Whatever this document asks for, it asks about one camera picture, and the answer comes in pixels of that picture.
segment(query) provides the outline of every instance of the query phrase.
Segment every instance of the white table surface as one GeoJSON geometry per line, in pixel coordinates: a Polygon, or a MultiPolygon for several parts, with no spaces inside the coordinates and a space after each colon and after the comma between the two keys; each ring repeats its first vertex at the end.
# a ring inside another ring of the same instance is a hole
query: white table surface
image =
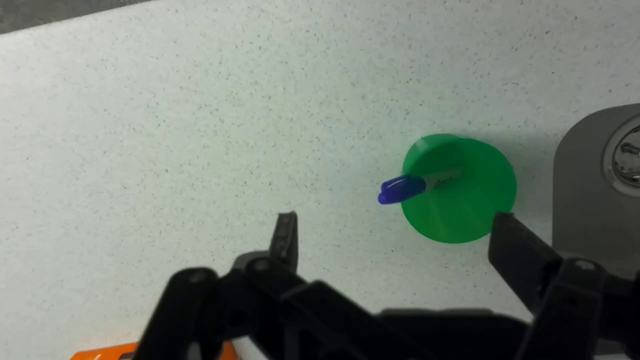
{"type": "Polygon", "coordinates": [[[640,2],[167,0],[0,36],[0,357],[139,340],[172,272],[269,243],[369,309],[529,318],[486,240],[377,204],[432,131],[502,147],[551,236],[553,154],[639,101],[640,2]]]}

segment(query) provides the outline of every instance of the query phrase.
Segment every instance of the green plastic cup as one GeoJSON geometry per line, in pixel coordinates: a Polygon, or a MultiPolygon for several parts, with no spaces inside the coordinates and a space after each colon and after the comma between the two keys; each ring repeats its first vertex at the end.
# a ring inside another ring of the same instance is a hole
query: green plastic cup
{"type": "Polygon", "coordinates": [[[454,178],[404,199],[403,212],[431,240],[472,242],[490,231],[497,212],[515,208],[516,174],[494,146],[453,134],[420,137],[403,163],[403,174],[417,175],[453,169],[454,178]]]}

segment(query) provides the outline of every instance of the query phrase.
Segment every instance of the green cup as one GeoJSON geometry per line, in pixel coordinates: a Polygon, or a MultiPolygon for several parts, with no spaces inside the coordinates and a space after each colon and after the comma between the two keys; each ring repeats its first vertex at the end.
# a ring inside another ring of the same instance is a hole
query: green cup
{"type": "Polygon", "coordinates": [[[403,201],[407,220],[427,238],[447,243],[486,236],[497,212],[516,201],[516,174],[507,156],[486,141],[453,134],[424,136],[404,156],[403,174],[457,172],[447,182],[403,201]]]}

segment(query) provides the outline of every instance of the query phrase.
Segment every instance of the white speckled countertop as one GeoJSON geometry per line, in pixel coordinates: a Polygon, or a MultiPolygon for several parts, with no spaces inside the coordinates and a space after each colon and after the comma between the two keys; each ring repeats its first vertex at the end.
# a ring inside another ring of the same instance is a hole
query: white speckled countertop
{"type": "Polygon", "coordinates": [[[640,2],[167,0],[0,36],[0,357],[137,340],[183,265],[300,213],[300,272],[370,309],[527,318],[486,240],[420,238],[381,179],[431,131],[502,147],[551,236],[560,136],[639,101],[640,2]]]}

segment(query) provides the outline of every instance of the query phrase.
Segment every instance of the orange object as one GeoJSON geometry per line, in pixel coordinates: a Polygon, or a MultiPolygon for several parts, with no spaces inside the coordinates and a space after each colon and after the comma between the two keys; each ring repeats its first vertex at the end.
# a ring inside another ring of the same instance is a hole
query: orange object
{"type": "MultiPolygon", "coordinates": [[[[123,345],[113,345],[113,348],[78,352],[78,353],[75,353],[73,360],[135,360],[137,345],[139,343],[123,343],[123,345]]],[[[223,353],[218,360],[240,360],[233,341],[225,341],[223,353]]]]}

